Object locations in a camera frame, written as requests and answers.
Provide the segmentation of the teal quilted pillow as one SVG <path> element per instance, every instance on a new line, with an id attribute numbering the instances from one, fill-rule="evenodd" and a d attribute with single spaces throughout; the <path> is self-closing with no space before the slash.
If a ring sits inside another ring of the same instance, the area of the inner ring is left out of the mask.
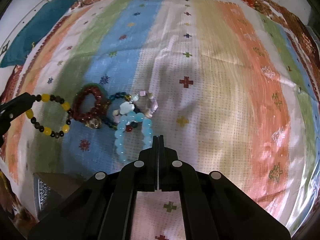
<path id="1" fill-rule="evenodd" d="M 50 32 L 76 1 L 52 0 L 42 6 L 13 39 L 1 60 L 1 68 L 23 65 L 34 46 Z"/>

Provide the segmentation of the striped colourful woven cloth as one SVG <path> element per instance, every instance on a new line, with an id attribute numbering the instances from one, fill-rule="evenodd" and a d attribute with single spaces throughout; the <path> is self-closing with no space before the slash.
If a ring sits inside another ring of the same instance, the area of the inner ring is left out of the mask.
<path id="1" fill-rule="evenodd" d="M 294 33 L 238 0 L 108 0 L 93 18 L 73 11 L 23 85 L 2 84 L 1 102 L 24 93 L 54 94 L 62 105 L 37 103 L 15 120 L 1 148 L 3 166 L 20 203 L 35 213 L 31 175 L 64 173 L 84 181 L 114 172 L 146 145 L 140 123 L 115 145 L 123 107 L 152 123 L 183 161 L 199 171 L 220 170 L 274 218 L 298 233 L 319 198 L 319 85 L 305 72 L 309 59 Z M 81 62 L 98 42 L 138 45 L 153 68 L 149 81 L 93 80 Z M 105 97 L 82 93 L 100 84 Z"/>

